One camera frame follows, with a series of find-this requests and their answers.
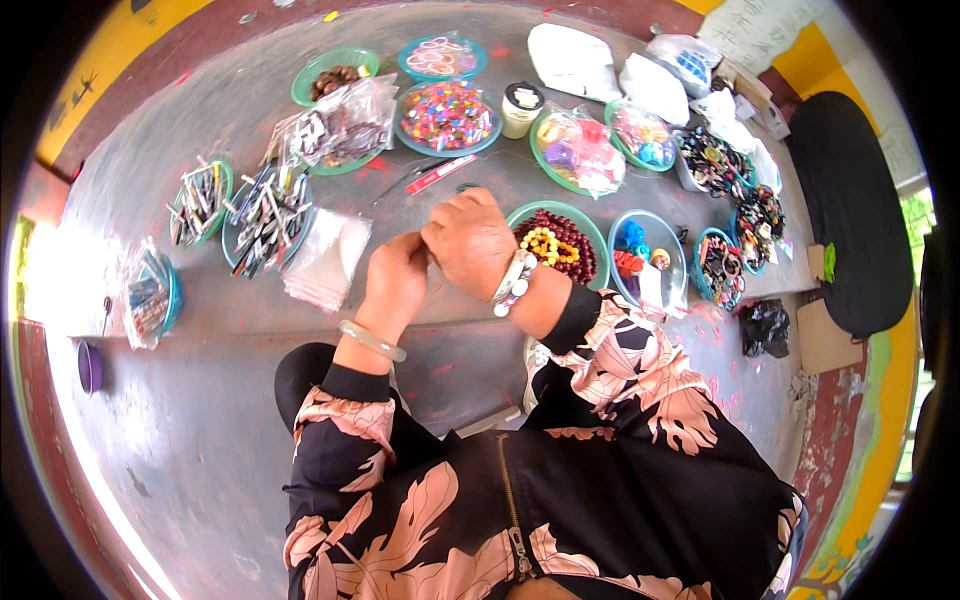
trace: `jacket cuff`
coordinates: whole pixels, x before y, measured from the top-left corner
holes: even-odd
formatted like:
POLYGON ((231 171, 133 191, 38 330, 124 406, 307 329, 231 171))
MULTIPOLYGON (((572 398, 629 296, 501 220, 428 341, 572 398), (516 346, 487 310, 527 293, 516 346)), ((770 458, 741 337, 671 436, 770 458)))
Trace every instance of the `jacket cuff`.
POLYGON ((371 375, 334 364, 330 365, 320 388, 344 400, 386 402, 390 399, 390 376, 371 375))
POLYGON ((567 354, 587 342, 587 332, 596 324, 599 315, 600 295, 574 282, 560 320, 540 341, 554 354, 567 354))

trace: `silver bracelet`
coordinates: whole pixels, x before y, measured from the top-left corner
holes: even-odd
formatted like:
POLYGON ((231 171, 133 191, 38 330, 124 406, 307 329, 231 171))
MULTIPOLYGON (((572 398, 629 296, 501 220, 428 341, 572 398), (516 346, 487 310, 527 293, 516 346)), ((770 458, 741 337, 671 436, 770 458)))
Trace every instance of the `silver bracelet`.
POLYGON ((499 304, 507 298, 510 290, 514 287, 514 283, 516 283, 516 279, 520 277, 520 272, 523 271, 523 259, 527 254, 528 251, 526 250, 516 249, 510 266, 507 267, 507 274, 503 276, 503 280, 500 281, 500 286, 496 288, 496 294, 493 295, 489 304, 499 304))
POLYGON ((389 358, 395 363, 402 363, 407 359, 407 351, 405 349, 400 346, 388 344, 349 319, 340 321, 340 332, 350 336, 361 346, 369 348, 380 356, 389 358))

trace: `zipper pull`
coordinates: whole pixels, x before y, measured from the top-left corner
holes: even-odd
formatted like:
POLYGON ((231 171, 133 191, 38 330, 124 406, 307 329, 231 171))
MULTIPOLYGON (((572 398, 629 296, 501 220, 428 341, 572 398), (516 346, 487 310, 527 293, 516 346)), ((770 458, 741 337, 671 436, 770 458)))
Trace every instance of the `zipper pull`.
POLYGON ((520 533, 520 528, 511 527, 507 530, 507 535, 510 536, 510 543, 514 545, 514 552, 516 552, 517 571, 519 572, 519 576, 516 578, 517 582, 523 583, 527 575, 536 578, 536 575, 533 574, 534 567, 530 564, 530 559, 527 558, 527 549, 523 545, 523 534, 520 533))

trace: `hand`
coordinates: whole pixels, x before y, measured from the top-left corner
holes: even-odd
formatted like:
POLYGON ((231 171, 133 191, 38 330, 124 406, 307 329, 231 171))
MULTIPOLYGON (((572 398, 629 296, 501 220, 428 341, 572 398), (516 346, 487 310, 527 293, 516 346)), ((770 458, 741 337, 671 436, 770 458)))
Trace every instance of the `hand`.
POLYGON ((471 187, 434 206, 420 235, 444 276, 467 294, 489 302, 517 248, 493 195, 471 187))
POLYGON ((417 231, 401 233, 370 257, 360 325, 395 344, 426 295, 427 248, 417 231))

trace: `beaded bracelet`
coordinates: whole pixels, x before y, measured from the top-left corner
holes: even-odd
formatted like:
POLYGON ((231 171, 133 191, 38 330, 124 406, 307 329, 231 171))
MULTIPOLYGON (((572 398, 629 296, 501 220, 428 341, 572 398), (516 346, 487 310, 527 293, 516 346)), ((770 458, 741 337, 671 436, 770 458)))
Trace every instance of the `beaded bracelet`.
POLYGON ((527 290, 530 288, 528 279, 530 279, 530 275, 534 272, 534 269, 537 268, 539 262, 534 254, 527 252, 521 264, 523 265, 523 271, 520 272, 520 277, 511 286, 507 298, 498 302, 496 306, 493 307, 493 314, 497 317, 506 317, 509 315, 511 307, 527 293, 527 290))
POLYGON ((510 294, 510 290, 514 287, 516 279, 520 276, 520 272, 523 271, 523 258, 527 254, 528 252, 526 250, 517 249, 514 251, 514 257, 511 259, 510 266, 507 267, 507 273, 503 276, 503 280, 500 281, 499 287, 496 288, 496 294, 491 298, 490 304, 499 304, 510 294))
POLYGON ((380 356, 389 358, 395 363, 402 363, 407 359, 407 351, 405 349, 400 346, 388 344, 353 321, 348 319, 340 321, 340 331, 344 335, 348 335, 356 340, 361 346, 369 348, 380 356))

